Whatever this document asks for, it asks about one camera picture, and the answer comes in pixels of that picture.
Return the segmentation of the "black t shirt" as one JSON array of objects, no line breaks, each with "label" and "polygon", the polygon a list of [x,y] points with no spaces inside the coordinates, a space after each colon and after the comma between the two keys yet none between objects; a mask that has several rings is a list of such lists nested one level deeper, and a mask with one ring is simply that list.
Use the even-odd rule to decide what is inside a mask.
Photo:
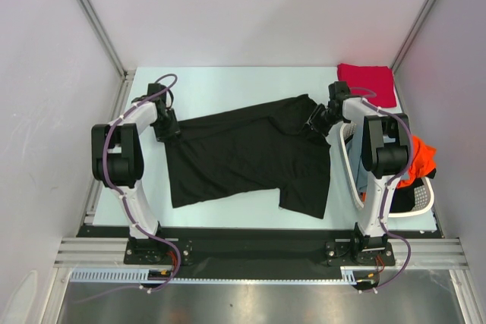
[{"label": "black t shirt", "polygon": [[322,219],[330,145],[308,126],[317,103],[288,99],[181,121],[166,143],[172,206],[279,190],[279,207]]}]

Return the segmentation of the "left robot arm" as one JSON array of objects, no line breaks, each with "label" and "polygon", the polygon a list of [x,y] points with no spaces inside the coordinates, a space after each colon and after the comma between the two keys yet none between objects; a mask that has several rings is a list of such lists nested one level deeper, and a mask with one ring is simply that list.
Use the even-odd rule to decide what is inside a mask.
[{"label": "left robot arm", "polygon": [[118,198],[129,224],[125,253],[127,264],[158,264],[170,258],[178,262],[177,247],[160,237],[160,223],[144,193],[144,156],[140,135],[151,128],[157,142],[170,143],[180,135],[172,107],[174,83],[160,79],[132,101],[129,108],[107,124],[91,129],[92,173]]}]

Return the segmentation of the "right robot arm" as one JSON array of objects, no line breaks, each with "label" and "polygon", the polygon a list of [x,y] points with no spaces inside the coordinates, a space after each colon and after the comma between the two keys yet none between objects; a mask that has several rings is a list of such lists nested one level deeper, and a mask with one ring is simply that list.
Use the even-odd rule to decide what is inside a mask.
[{"label": "right robot arm", "polygon": [[408,116],[393,114],[352,94],[344,81],[328,86],[330,100],[319,104],[306,126],[326,137],[338,124],[353,123],[352,148],[343,153],[346,167],[355,163],[367,172],[364,205],[358,208],[358,221],[352,232],[346,261],[373,265],[378,255],[390,250],[388,218],[395,189],[413,160],[413,138]]}]

